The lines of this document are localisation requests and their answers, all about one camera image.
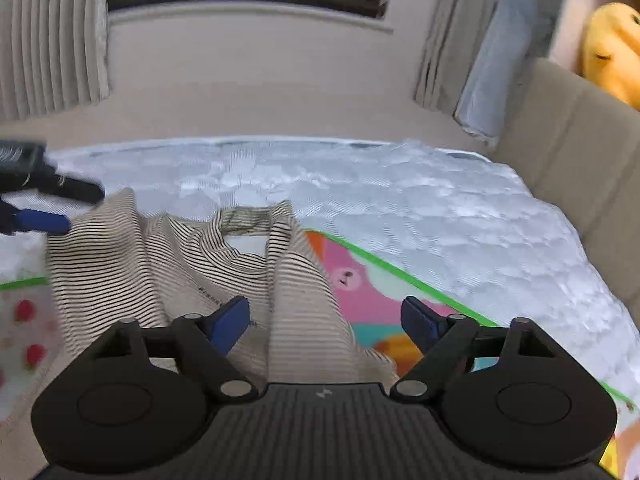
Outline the yellow duck plush toy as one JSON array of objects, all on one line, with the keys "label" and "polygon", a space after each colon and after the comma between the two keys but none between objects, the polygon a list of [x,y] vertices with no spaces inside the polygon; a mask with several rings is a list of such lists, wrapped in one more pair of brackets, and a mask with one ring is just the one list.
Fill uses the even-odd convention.
[{"label": "yellow duck plush toy", "polygon": [[639,12],[625,3],[600,6],[582,40],[582,76],[639,109]]}]

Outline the white quilted mattress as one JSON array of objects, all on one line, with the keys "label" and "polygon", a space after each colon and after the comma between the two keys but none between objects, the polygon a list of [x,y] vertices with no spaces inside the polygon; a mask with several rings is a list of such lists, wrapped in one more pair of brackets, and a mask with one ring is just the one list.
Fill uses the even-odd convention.
[{"label": "white quilted mattress", "polygon": [[63,174],[134,193],[146,216],[209,221],[292,205],[299,224],[356,246],[500,325],[540,325],[600,382],[639,396],[639,331],[561,209],[509,166],[423,143],[166,141],[78,148]]}]

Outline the beige black striped shirt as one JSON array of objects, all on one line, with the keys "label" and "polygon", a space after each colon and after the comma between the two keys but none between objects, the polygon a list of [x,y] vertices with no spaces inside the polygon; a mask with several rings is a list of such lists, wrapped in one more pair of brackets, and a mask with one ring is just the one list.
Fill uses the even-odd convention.
[{"label": "beige black striped shirt", "polygon": [[242,296],[250,325],[229,358],[254,382],[396,382],[395,363],[356,341],[288,202],[201,222],[147,217],[123,190],[50,237],[46,267],[71,356],[124,318],[160,327]]}]

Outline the beige padded headboard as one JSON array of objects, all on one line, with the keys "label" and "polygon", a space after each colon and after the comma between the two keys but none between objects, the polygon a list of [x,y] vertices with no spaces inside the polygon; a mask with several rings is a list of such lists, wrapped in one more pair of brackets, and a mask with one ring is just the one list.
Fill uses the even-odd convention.
[{"label": "beige padded headboard", "polygon": [[588,259],[639,313],[639,114],[545,58],[518,81],[492,159],[559,207]]}]

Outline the colourful cartoon play mat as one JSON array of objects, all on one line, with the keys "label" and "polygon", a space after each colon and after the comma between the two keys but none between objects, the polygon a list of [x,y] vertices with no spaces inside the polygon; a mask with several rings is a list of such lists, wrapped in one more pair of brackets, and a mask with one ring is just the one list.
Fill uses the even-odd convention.
[{"label": "colourful cartoon play mat", "polygon": [[[390,306],[338,272],[351,314]],[[178,369],[171,326],[117,323],[32,409],[45,479],[634,479],[639,412],[529,318],[480,324],[471,368],[426,402],[375,382],[272,382],[224,400]]]}]

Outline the left beige curtain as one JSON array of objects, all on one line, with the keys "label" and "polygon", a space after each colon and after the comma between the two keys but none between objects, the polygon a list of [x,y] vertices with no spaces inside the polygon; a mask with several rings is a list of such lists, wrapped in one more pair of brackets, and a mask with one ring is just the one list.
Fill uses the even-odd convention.
[{"label": "left beige curtain", "polygon": [[107,0],[1,0],[1,119],[105,100],[107,36]]}]

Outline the beige curtain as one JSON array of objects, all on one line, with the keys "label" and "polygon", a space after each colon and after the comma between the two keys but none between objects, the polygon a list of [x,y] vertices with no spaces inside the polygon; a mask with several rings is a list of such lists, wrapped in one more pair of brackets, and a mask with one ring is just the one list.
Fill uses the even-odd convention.
[{"label": "beige curtain", "polygon": [[107,36],[107,0],[1,0],[1,119],[105,100]]},{"label": "beige curtain", "polygon": [[414,99],[451,115],[496,0],[437,0]]}]

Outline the grey rolled bedding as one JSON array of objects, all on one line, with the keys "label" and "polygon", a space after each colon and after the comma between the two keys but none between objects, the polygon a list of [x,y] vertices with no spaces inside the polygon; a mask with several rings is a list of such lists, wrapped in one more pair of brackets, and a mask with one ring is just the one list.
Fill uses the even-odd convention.
[{"label": "grey rolled bedding", "polygon": [[465,132],[498,136],[514,80],[526,58],[544,50],[552,24],[538,0],[498,0],[454,112]]}]

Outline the right beige curtain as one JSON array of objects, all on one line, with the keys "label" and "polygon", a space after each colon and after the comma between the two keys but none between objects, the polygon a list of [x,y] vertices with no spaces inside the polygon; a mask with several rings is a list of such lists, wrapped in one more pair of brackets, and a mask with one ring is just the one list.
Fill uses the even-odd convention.
[{"label": "right beige curtain", "polygon": [[414,99],[451,115],[496,0],[437,0]]}]

